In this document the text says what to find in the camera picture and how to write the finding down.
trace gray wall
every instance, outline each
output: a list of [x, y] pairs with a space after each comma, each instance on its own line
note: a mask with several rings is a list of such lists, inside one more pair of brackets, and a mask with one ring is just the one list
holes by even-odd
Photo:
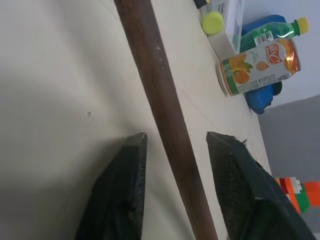
[[[274, 177], [320, 181], [320, 95], [269, 108], [259, 122]], [[302, 217], [320, 233], [319, 216]]]

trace juice bottle label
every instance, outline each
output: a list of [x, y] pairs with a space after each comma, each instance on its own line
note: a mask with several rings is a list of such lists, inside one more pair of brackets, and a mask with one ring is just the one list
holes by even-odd
[[256, 47], [262, 43], [270, 42], [274, 40], [274, 35], [272, 34], [272, 31], [270, 30], [268, 31], [266, 26], [262, 26], [261, 30], [263, 31], [262, 33], [259, 33], [258, 30], [256, 31], [258, 36], [256, 36], [253, 39]]
[[222, 81], [231, 96], [290, 78], [299, 71], [291, 39], [265, 42], [221, 62]]

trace blue object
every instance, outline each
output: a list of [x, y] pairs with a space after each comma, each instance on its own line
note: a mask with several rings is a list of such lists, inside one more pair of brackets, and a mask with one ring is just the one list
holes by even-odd
[[[286, 19], [280, 15], [265, 16], [259, 20], [243, 25], [241, 35], [247, 34], [256, 28], [272, 22], [286, 23]], [[263, 114], [265, 112], [265, 108], [271, 105], [274, 96], [278, 95], [281, 90], [282, 82], [277, 82], [259, 89], [248, 91], [244, 95], [249, 108], [251, 108], [256, 114]]]

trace white box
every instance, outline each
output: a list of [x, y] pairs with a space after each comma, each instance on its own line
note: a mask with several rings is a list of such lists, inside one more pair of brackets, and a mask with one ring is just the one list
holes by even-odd
[[210, 0], [200, 8], [202, 19], [210, 12], [219, 12], [223, 17], [223, 29], [208, 40], [219, 59], [225, 60], [239, 54], [245, 0]]

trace green block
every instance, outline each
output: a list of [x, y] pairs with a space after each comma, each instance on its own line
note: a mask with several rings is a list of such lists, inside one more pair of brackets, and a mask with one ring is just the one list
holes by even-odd
[[301, 184], [301, 187], [302, 187], [302, 191], [299, 194], [296, 194], [295, 198], [298, 202], [301, 212], [304, 213], [310, 207], [310, 202], [309, 202], [308, 195], [306, 193], [305, 186]]

